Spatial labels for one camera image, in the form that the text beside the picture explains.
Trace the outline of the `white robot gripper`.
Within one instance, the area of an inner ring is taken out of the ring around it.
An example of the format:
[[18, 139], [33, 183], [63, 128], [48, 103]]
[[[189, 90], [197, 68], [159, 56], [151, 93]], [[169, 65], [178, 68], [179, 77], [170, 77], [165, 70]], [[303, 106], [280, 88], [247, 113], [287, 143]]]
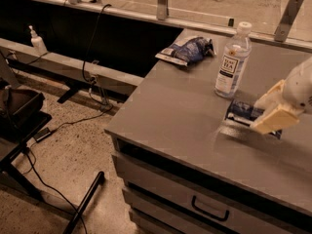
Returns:
[[[269, 108], [279, 102], [282, 95], [284, 100], [291, 105], [282, 103]], [[312, 114], [312, 58], [294, 67], [285, 80], [277, 82], [253, 106], [266, 109], [251, 124], [251, 128], [262, 135], [297, 124], [299, 109], [306, 114]]]

